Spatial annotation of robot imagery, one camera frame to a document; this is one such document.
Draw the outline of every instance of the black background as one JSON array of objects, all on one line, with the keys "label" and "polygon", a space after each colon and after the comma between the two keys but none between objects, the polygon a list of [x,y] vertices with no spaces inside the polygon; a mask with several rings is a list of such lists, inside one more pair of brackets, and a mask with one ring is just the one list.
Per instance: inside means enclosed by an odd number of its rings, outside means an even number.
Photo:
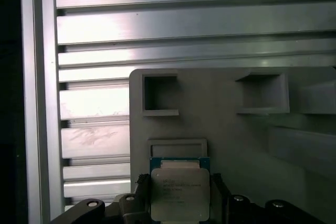
[{"label": "black background", "polygon": [[0,223],[28,223],[20,0],[0,0]]}]

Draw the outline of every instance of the metal frame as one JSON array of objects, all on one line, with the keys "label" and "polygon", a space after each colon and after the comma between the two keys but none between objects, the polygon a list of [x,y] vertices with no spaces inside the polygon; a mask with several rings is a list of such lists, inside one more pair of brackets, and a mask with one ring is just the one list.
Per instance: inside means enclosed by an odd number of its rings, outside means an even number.
[{"label": "metal frame", "polygon": [[55,17],[55,0],[22,0],[28,220],[34,224],[64,211]]}]

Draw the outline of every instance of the silver screw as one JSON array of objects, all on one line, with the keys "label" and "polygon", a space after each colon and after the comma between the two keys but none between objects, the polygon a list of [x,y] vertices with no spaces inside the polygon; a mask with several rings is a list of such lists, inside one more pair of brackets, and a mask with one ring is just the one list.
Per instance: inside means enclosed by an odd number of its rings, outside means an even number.
[{"label": "silver screw", "polygon": [[89,207],[95,207],[96,205],[98,205],[98,203],[94,201],[88,203]]},{"label": "silver screw", "polygon": [[273,206],[281,208],[283,204],[281,202],[273,202]]},{"label": "silver screw", "polygon": [[234,199],[236,201],[243,201],[244,200],[244,198],[242,196],[239,196],[239,195],[235,196]]}]

